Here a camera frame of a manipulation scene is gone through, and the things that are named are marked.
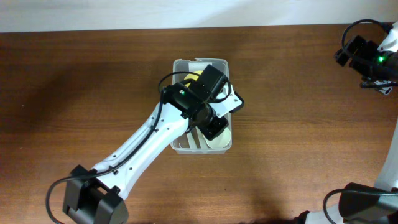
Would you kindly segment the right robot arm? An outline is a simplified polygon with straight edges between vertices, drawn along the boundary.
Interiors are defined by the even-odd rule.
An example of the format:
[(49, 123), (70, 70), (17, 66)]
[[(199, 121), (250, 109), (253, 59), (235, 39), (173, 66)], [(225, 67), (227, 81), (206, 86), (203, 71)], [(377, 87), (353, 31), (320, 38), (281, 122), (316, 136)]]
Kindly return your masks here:
[[(346, 40), (348, 32), (360, 23), (379, 26), (385, 39), (377, 44), (357, 35)], [(388, 95), (397, 88), (397, 24), (363, 19), (350, 24), (343, 32), (336, 62), (349, 65), (362, 78), (362, 89)], [(293, 223), (397, 223), (397, 135), (393, 135), (385, 163), (374, 185), (348, 183), (327, 193), (322, 210), (305, 211)]]

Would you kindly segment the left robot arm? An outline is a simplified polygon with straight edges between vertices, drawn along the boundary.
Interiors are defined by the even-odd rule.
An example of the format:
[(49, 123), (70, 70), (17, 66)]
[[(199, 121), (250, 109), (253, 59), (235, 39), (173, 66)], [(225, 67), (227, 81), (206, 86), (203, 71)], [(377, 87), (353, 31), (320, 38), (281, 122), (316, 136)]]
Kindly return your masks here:
[(145, 123), (90, 170), (76, 166), (67, 180), (63, 212), (75, 223), (126, 223), (125, 199), (138, 178), (174, 140), (198, 128), (208, 140), (228, 127), (226, 114), (244, 106), (229, 78), (212, 65), (200, 74), (159, 89)]

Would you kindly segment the short white plastic spoon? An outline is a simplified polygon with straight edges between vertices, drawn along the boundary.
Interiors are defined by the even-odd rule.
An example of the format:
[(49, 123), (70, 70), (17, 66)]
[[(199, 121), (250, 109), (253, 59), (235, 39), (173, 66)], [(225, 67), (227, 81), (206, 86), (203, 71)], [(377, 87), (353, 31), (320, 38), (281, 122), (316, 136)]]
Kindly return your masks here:
[(195, 129), (192, 129), (189, 133), (187, 133), (187, 140), (190, 149), (198, 149), (195, 136), (196, 136)]

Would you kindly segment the cream plastic cup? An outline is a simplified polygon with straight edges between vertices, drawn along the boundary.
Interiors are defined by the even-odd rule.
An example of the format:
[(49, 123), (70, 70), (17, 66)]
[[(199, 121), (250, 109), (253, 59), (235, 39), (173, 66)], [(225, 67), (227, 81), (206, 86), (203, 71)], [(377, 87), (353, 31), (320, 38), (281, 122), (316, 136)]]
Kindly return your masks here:
[(205, 138), (207, 145), (212, 148), (224, 148), (226, 147), (232, 140), (232, 133), (229, 128), (225, 128), (221, 134), (215, 137), (213, 140), (208, 140)]

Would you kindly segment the long white plastic spoon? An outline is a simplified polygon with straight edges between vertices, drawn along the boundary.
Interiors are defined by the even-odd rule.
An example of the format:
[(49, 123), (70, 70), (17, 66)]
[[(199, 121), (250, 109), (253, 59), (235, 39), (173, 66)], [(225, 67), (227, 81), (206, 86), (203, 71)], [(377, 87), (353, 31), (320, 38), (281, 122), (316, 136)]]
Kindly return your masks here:
[(200, 148), (207, 150), (208, 149), (208, 145), (206, 143), (205, 137), (203, 135), (203, 133), (200, 131), (200, 129), (198, 127), (196, 127), (197, 130), (197, 134), (198, 134), (198, 141), (200, 143)]

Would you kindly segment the yellow plastic bowl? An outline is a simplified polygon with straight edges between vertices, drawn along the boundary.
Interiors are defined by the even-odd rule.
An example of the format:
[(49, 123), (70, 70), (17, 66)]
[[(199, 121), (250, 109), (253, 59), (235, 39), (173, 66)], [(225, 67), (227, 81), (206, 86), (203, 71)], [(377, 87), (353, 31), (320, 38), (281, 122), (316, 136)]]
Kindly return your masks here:
[(202, 73), (203, 70), (197, 70), (192, 73), (189, 73), (180, 83), (184, 84), (188, 88), (194, 81), (197, 81), (197, 79)]

